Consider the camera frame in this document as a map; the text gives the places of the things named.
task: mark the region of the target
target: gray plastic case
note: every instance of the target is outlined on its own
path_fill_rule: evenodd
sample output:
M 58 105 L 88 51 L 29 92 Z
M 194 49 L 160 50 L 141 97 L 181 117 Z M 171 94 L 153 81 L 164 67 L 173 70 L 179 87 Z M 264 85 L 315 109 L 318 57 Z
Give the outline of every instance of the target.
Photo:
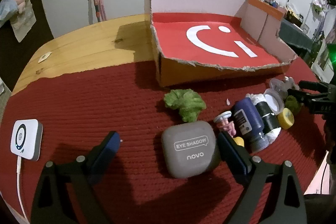
M 168 171 L 175 178 L 212 170 L 221 160 L 212 127 L 204 121 L 172 126 L 164 131 L 161 142 Z

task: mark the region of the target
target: red tablecloth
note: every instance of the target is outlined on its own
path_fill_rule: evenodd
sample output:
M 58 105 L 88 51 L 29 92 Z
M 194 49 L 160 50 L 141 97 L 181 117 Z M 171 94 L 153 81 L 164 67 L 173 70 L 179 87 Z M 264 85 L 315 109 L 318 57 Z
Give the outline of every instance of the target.
M 296 81 L 316 80 L 301 59 L 286 75 Z M 199 119 L 210 122 L 230 108 L 226 98 L 233 104 L 246 93 L 262 93 L 267 81 L 255 77 L 180 87 L 201 94 L 207 109 Z M 44 126 L 41 156 L 37 162 L 23 160 L 21 171 L 21 195 L 28 218 L 43 165 L 48 160 L 61 164 L 85 155 L 110 130 L 116 130 L 123 140 L 120 150 L 103 181 L 94 188 L 114 223 L 222 223 L 242 187 L 224 162 L 212 173 L 190 179 L 169 176 L 160 137 L 167 127 L 181 123 L 181 118 L 164 107 L 166 92 L 155 80 L 152 61 L 39 79 L 28 85 L 9 99 L 1 123 L 0 191 L 4 200 L 21 213 L 16 194 L 16 156 L 9 148 L 11 132 L 16 120 L 36 118 Z M 325 153 L 323 124 L 320 116 L 310 115 L 304 108 L 294 126 L 282 131 L 258 155 L 275 164 L 291 160 L 304 191 Z M 259 219 L 266 198 L 264 193 L 252 223 Z

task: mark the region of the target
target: white router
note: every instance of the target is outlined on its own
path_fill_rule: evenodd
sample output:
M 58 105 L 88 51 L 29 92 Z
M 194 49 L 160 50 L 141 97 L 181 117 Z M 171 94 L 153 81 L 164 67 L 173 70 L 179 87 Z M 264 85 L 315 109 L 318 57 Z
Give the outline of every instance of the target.
M 16 121 L 10 142 L 11 152 L 28 160 L 38 160 L 42 132 L 43 126 L 36 119 Z

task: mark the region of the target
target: green light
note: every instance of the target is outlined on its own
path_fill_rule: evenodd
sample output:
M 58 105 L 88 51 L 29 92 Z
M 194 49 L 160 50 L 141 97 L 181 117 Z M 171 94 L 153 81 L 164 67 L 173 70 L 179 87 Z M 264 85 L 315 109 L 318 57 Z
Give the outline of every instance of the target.
M 327 48 L 331 64 L 333 65 L 334 71 L 336 71 L 336 44 L 327 44 Z

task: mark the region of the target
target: pink figurine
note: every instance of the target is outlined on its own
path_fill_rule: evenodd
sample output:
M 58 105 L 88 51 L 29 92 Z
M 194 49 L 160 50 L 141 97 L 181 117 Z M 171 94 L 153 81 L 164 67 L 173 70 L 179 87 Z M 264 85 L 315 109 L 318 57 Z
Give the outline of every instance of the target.
M 216 126 L 220 131 L 227 131 L 229 135 L 233 137 L 236 135 L 235 125 L 233 124 L 233 121 L 229 122 L 227 120 L 231 115 L 231 111 L 223 112 L 214 118 L 213 122 L 216 123 Z

